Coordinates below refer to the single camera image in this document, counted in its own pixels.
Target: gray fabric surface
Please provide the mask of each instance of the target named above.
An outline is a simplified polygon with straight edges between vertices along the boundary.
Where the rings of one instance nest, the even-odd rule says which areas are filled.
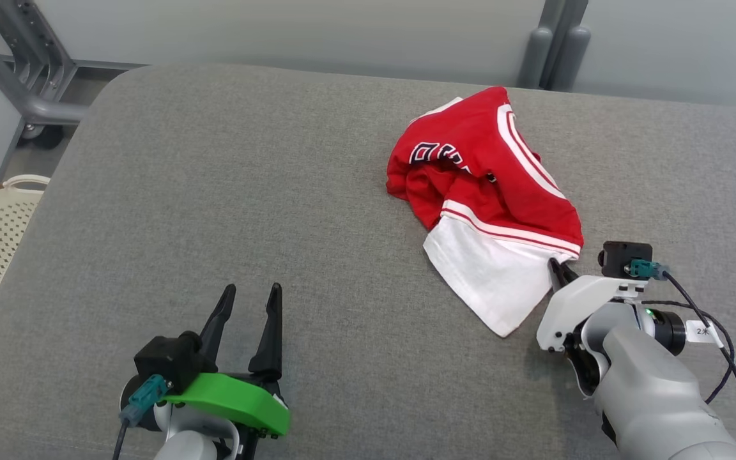
[[[614,458],[546,303],[500,339],[427,262],[385,193],[417,114],[480,87],[234,65],[132,70],[70,142],[0,290],[0,458],[108,458],[132,355],[238,288],[218,358],[243,370],[284,286],[289,436],[257,458]],[[607,239],[656,259],[736,341],[736,109],[512,90],[519,128]],[[656,284],[646,299],[675,299]],[[681,355],[708,394],[721,354]],[[736,385],[713,407],[736,437]],[[131,430],[125,458],[161,434]]]

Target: floor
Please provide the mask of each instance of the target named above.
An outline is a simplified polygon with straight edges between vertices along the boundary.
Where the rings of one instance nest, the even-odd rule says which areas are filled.
[[[61,101],[89,105],[102,88],[120,73],[119,70],[79,69]],[[19,174],[52,176],[74,133],[75,127],[64,127],[64,139],[52,149],[37,148],[30,143],[18,146],[5,160],[4,178]]]

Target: caster wheel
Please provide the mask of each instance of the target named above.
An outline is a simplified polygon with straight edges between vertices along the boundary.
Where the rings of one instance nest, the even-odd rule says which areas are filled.
[[[37,148],[50,150],[56,148],[64,139],[64,130],[61,129],[61,125],[47,125],[42,129],[41,134],[30,139],[30,142]]]

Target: teal connector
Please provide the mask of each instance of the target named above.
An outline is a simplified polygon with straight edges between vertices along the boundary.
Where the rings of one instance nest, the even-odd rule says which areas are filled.
[[[663,272],[668,269],[666,265],[660,265],[658,262],[636,259],[629,265],[629,276],[663,280]]]
[[[146,411],[163,399],[167,391],[169,385],[164,378],[158,374],[151,376],[129,397],[129,404],[121,410],[119,419],[128,422],[130,426],[136,426]]]

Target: label tag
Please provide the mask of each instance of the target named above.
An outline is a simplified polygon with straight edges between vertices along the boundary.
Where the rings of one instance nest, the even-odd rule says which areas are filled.
[[[718,337],[715,325],[709,321],[706,327],[703,321],[699,319],[690,319],[686,321],[686,341],[692,343],[717,344],[723,348],[723,342]]]

